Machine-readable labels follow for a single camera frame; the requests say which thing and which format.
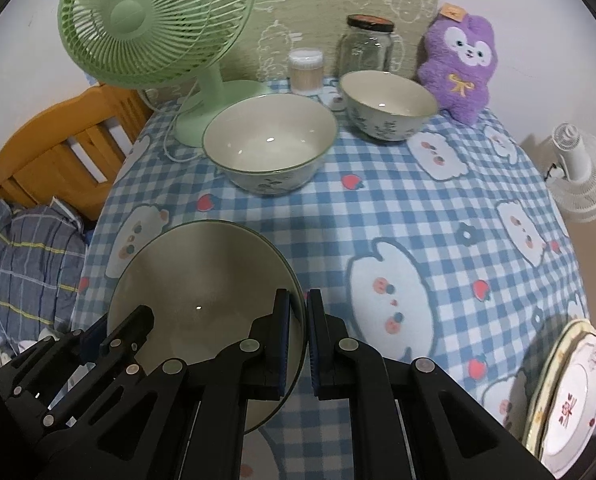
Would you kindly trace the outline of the yellow rimmed plate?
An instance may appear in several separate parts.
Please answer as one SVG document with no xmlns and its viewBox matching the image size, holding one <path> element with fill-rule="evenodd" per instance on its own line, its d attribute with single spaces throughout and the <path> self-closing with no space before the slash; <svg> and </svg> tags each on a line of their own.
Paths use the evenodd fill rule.
<svg viewBox="0 0 596 480">
<path fill-rule="evenodd" d="M 563 365 L 569 359 L 572 344 L 578 338 L 588 334 L 596 336 L 596 330 L 587 318 L 575 318 L 570 321 L 562 330 L 540 372 L 540 378 L 526 412 L 526 426 L 522 437 L 524 447 L 536 458 L 540 457 L 540 440 L 544 432 L 548 405 L 552 399 L 552 388 L 555 387 L 561 375 Z"/>
</svg>

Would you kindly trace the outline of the glass jar black lid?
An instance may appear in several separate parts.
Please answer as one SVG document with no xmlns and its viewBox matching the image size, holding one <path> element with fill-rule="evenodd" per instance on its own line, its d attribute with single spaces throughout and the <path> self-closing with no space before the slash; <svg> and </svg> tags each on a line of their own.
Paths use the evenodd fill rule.
<svg viewBox="0 0 596 480">
<path fill-rule="evenodd" d="M 338 49 L 338 77 L 362 70 L 389 72 L 394 23 L 380 16 L 350 14 L 347 26 Z"/>
</svg>

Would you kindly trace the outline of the green desk fan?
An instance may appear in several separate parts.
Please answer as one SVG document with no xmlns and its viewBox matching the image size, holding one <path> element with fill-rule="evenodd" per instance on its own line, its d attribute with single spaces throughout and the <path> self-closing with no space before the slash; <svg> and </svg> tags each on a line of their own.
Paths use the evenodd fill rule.
<svg viewBox="0 0 596 480">
<path fill-rule="evenodd" d="M 196 81 L 175 123 L 179 143 L 199 148 L 211 120 L 266 84 L 224 81 L 220 59 L 245 28 L 255 0 L 60 0 L 59 35 L 85 73 L 146 90 Z"/>
</svg>

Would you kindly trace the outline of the green cartoon wall cloth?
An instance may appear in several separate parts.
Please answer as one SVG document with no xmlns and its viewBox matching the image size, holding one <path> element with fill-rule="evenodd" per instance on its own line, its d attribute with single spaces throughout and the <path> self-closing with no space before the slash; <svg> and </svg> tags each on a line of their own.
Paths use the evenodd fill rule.
<svg viewBox="0 0 596 480">
<path fill-rule="evenodd" d="M 255 0 L 245 28 L 220 59 L 224 81 L 284 81 L 288 53 L 316 48 L 324 53 L 324 73 L 338 76 L 339 44 L 347 16 L 369 14 L 394 23 L 390 70 L 412 76 L 416 49 L 439 0 Z M 197 92 L 196 81 L 181 84 L 185 96 Z"/>
</svg>

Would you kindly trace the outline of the clear cotton swab container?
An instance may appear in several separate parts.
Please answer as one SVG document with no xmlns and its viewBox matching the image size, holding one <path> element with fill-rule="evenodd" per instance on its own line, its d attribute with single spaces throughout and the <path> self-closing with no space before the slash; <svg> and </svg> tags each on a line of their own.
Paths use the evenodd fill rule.
<svg viewBox="0 0 596 480">
<path fill-rule="evenodd" d="M 323 88 L 324 53 L 315 48 L 293 49 L 288 53 L 290 91 L 315 96 Z"/>
</svg>

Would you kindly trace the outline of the large floral ceramic bowl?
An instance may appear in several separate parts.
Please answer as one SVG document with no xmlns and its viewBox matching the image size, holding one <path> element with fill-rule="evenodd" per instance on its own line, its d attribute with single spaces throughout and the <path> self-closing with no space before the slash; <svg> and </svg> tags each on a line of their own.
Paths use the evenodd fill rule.
<svg viewBox="0 0 596 480">
<path fill-rule="evenodd" d="M 205 130 L 206 156 L 233 184 L 255 195 L 303 188 L 335 144 L 335 115 L 306 96 L 274 93 L 238 102 Z"/>
</svg>

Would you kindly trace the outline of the white plate red pattern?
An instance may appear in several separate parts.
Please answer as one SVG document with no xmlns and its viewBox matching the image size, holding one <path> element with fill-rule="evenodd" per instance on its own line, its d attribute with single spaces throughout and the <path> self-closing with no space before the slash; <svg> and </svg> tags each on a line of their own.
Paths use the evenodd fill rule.
<svg viewBox="0 0 596 480">
<path fill-rule="evenodd" d="M 540 462 L 562 478 L 582 455 L 596 425 L 596 335 L 581 337 L 557 384 L 548 413 Z"/>
</svg>

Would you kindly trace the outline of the wooden chair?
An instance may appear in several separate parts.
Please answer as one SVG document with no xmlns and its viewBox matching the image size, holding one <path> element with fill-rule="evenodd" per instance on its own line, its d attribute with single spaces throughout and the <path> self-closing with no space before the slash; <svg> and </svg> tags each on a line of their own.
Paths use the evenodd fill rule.
<svg viewBox="0 0 596 480">
<path fill-rule="evenodd" d="M 96 220 L 127 159 L 106 122 L 135 142 L 151 114 L 138 92 L 109 84 L 51 106 L 2 147 L 0 200 L 33 208 L 59 198 Z"/>
</svg>

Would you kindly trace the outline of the blue checkered tablecloth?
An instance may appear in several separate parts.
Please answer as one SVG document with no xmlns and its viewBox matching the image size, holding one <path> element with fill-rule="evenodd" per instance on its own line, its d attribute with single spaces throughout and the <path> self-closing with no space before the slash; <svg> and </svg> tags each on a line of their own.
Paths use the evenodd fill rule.
<svg viewBox="0 0 596 480">
<path fill-rule="evenodd" d="M 71 324 L 108 309 L 129 220 L 150 240 L 182 223 L 220 219 L 255 230 L 285 256 L 304 289 L 349 333 L 384 356 L 429 356 L 513 436 L 552 346 L 588 313 L 574 247 L 530 157 L 491 112 L 474 127 L 447 115 L 421 143 L 365 140 L 345 117 L 322 169 L 304 188 L 260 197 L 236 188 L 199 151 L 172 138 L 179 107 L 147 122 L 112 185 L 86 255 Z"/>
</svg>

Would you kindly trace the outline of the small floral ceramic bowl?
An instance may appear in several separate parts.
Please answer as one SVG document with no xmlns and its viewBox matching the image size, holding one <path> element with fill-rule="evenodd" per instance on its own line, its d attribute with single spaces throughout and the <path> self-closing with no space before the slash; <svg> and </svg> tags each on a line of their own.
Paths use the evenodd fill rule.
<svg viewBox="0 0 596 480">
<path fill-rule="evenodd" d="M 305 356 L 303 292 L 281 252 L 246 226 L 194 221 L 147 243 L 120 274 L 107 330 L 113 332 L 145 304 L 153 312 L 153 328 L 138 350 L 138 364 L 146 372 L 169 358 L 196 364 L 246 338 L 253 321 L 272 312 L 280 288 L 292 296 L 287 363 L 292 389 Z"/>
</svg>

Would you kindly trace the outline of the purple plush bunny toy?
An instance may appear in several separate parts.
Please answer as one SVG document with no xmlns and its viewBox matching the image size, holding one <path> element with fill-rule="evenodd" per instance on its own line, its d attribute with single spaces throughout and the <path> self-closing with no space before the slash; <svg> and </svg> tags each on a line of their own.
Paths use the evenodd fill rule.
<svg viewBox="0 0 596 480">
<path fill-rule="evenodd" d="M 447 4 L 424 36 L 426 61 L 417 77 L 439 107 L 472 126 L 488 105 L 498 56 L 492 24 Z"/>
</svg>

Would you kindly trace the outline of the grey plaid bedding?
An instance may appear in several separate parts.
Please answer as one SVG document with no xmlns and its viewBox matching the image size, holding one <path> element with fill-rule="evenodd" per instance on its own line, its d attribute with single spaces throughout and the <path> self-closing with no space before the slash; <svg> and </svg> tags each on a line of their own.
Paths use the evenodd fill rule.
<svg viewBox="0 0 596 480">
<path fill-rule="evenodd" d="M 84 221 L 63 200 L 0 200 L 0 365 L 71 331 L 87 252 Z"/>
</svg>

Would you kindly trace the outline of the medium floral ceramic bowl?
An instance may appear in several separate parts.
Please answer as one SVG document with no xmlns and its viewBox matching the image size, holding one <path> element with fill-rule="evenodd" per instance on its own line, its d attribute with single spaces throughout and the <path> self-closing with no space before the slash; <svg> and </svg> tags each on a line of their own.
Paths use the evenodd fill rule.
<svg viewBox="0 0 596 480">
<path fill-rule="evenodd" d="M 437 100 L 425 87 L 379 70 L 344 74 L 339 91 L 351 124 L 378 141 L 407 141 L 439 112 Z"/>
</svg>

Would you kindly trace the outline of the white standing fan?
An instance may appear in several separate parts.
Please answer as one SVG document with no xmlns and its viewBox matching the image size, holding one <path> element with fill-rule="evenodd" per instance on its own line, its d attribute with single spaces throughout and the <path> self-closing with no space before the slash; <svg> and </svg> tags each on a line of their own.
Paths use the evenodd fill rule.
<svg viewBox="0 0 596 480">
<path fill-rule="evenodd" d="M 596 136 L 565 122 L 543 146 L 543 174 L 563 218 L 596 220 Z"/>
</svg>

